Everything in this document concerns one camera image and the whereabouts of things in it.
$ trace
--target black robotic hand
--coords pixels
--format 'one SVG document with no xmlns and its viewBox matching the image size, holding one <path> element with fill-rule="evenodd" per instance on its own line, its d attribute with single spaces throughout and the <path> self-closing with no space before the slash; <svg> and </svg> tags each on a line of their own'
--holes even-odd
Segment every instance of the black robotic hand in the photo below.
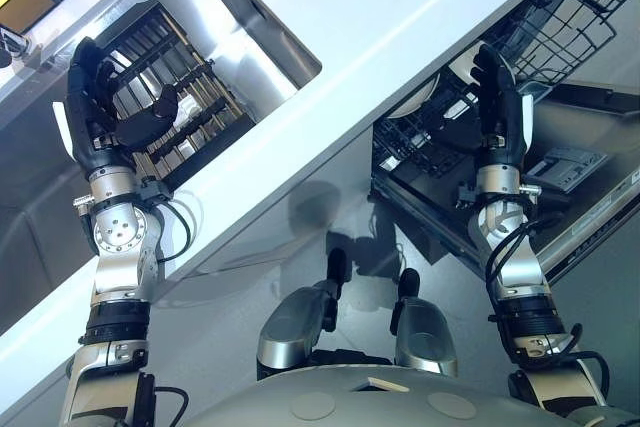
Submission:
<svg viewBox="0 0 640 427">
<path fill-rule="evenodd" d="M 178 98 L 165 85 L 150 107 L 118 119 L 113 95 L 119 88 L 113 64 L 90 38 L 84 38 L 71 59 L 67 78 L 65 114 L 73 143 L 73 156 L 85 177 L 105 166 L 135 170 L 131 154 L 164 135 L 176 119 Z"/>
<path fill-rule="evenodd" d="M 471 76 L 478 97 L 483 145 L 476 156 L 477 167 L 507 164 L 522 169 L 527 145 L 522 125 L 522 97 L 504 59 L 497 50 L 482 44 L 473 58 L 477 67 Z"/>
</svg>

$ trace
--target utensil rack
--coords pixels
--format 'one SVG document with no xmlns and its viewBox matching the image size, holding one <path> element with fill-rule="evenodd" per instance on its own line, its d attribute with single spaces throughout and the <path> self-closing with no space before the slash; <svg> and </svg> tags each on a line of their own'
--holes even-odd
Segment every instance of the utensil rack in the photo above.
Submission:
<svg viewBox="0 0 640 427">
<path fill-rule="evenodd" d="M 174 125 L 146 152 L 134 154 L 142 176 L 175 189 L 255 125 L 160 4 L 103 50 L 120 84 L 114 105 L 121 119 L 151 105 L 165 84 L 178 92 Z"/>
<path fill-rule="evenodd" d="M 519 91 L 539 101 L 616 36 L 608 19 L 625 1 L 524 0 L 478 40 L 498 49 L 511 65 Z M 383 117 L 374 124 L 374 166 L 393 170 L 411 161 L 437 178 L 465 159 L 468 152 L 442 145 L 432 134 L 446 129 L 465 111 L 474 113 L 476 98 L 448 66 L 422 85 L 438 75 L 436 89 L 420 109 L 398 119 Z"/>
</svg>

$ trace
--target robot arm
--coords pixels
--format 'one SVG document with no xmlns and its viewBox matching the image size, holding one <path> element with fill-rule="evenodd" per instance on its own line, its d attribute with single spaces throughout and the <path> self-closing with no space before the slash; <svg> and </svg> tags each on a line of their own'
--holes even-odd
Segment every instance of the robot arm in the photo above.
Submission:
<svg viewBox="0 0 640 427">
<path fill-rule="evenodd" d="M 91 313 L 73 359 L 60 425 L 152 426 L 154 377 L 140 369 L 149 352 L 149 302 L 158 275 L 161 227 L 145 191 L 155 187 L 164 200 L 169 193 L 155 179 L 138 183 L 132 153 L 169 129 L 177 96 L 166 86 L 152 106 L 118 119 L 112 102 L 118 83 L 104 57 L 91 39 L 78 45 L 64 105 L 64 130 L 91 187 L 91 195 L 74 205 L 99 260 Z"/>
<path fill-rule="evenodd" d="M 475 159 L 480 211 L 469 223 L 469 234 L 486 262 L 486 289 L 495 312 L 490 320 L 509 358 L 522 369 L 510 378 L 512 394 L 557 413 L 606 405 L 580 360 L 599 356 L 576 352 L 581 326 L 565 330 L 529 243 L 534 229 L 555 222 L 559 214 L 534 216 L 540 189 L 520 183 L 530 137 L 523 127 L 522 99 L 493 48 L 483 45 L 474 63 L 483 142 Z M 553 385 L 562 387 L 550 392 Z"/>
</svg>

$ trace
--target white countertop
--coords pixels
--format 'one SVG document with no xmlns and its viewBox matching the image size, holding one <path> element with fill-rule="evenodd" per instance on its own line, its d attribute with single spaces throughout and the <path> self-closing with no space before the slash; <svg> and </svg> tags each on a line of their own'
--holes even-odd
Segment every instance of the white countertop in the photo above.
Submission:
<svg viewBox="0 0 640 427">
<path fill-rule="evenodd" d="M 159 295 L 519 0 L 262 1 L 322 71 L 176 193 L 192 211 L 197 235 L 167 265 L 171 278 Z M 179 248 L 183 234 L 173 229 Z M 88 262 L 0 337 L 0 378 L 11 379 L 0 392 L 0 413 L 75 352 L 95 266 L 96 259 Z"/>
</svg>

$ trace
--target black cable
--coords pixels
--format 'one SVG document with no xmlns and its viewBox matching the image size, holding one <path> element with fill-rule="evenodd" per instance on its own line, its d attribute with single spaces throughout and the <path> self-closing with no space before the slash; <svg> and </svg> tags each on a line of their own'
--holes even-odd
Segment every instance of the black cable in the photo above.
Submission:
<svg viewBox="0 0 640 427">
<path fill-rule="evenodd" d="M 182 397 L 182 406 L 180 407 L 180 410 L 178 410 L 178 413 L 169 424 L 169 427 L 176 427 L 176 425 L 178 425 L 178 422 L 180 422 L 180 419 L 184 415 L 185 411 L 187 410 L 187 406 L 189 405 L 189 394 L 187 394 L 186 391 L 178 387 L 156 387 L 153 390 L 154 392 L 170 392 L 172 394 L 178 394 L 179 396 Z"/>
<path fill-rule="evenodd" d="M 82 226 L 82 231 L 84 232 L 85 237 L 87 238 L 87 242 L 89 243 L 89 248 L 94 255 L 100 255 L 100 251 L 98 250 L 98 246 L 96 245 L 96 241 L 93 238 L 93 225 L 91 225 L 91 215 L 84 214 L 80 216 L 80 225 Z"/>
<path fill-rule="evenodd" d="M 550 224 L 557 222 L 563 217 L 564 215 L 561 212 L 551 212 L 548 214 L 543 214 L 535 220 L 530 220 L 528 222 L 524 222 L 523 224 L 519 225 L 513 232 L 509 233 L 509 235 L 507 235 L 504 239 L 502 239 L 500 243 L 496 246 L 496 248 L 493 249 L 493 251 L 491 252 L 491 255 L 487 259 L 487 263 L 485 264 L 484 277 L 485 277 L 485 283 L 487 284 L 487 288 L 488 289 L 490 288 L 490 284 L 498 277 L 498 275 L 500 275 L 500 270 L 502 269 L 502 266 L 504 266 L 507 260 L 509 260 L 509 258 L 505 255 L 503 259 L 501 259 L 500 270 L 498 270 L 498 268 L 494 270 L 493 264 L 495 263 L 496 258 L 498 257 L 500 252 L 502 252 L 514 239 L 517 239 L 520 235 L 523 236 L 523 238 L 520 240 L 520 242 L 522 242 L 522 240 L 524 240 L 524 236 L 526 236 L 529 232 L 531 232 L 536 227 L 548 227 Z M 515 249 L 513 249 L 513 251 L 510 249 L 509 252 L 513 254 L 513 252 L 515 252 Z"/>
<path fill-rule="evenodd" d="M 600 355 L 598 352 L 592 350 L 583 350 L 581 352 L 572 352 L 569 356 L 569 359 L 573 360 L 586 360 L 586 359 L 594 359 L 598 361 L 600 365 L 600 392 L 602 392 L 602 396 L 607 398 L 609 395 L 609 384 L 611 382 L 611 371 L 609 370 L 609 364 L 604 360 L 604 357 Z"/>
<path fill-rule="evenodd" d="M 182 216 L 182 214 L 178 212 L 178 210 L 167 201 L 160 202 L 160 204 L 165 206 L 167 209 L 169 209 L 171 213 L 175 215 L 176 218 L 180 221 L 180 223 L 184 227 L 184 232 L 187 236 L 187 239 L 185 240 L 184 247 L 182 247 L 182 249 L 180 249 L 178 253 L 170 255 L 169 257 L 160 258 L 158 259 L 158 263 L 169 262 L 170 260 L 177 259 L 182 254 L 184 254 L 189 248 L 189 246 L 191 245 L 191 229 L 189 228 L 189 224 L 187 223 L 185 218 Z"/>
</svg>

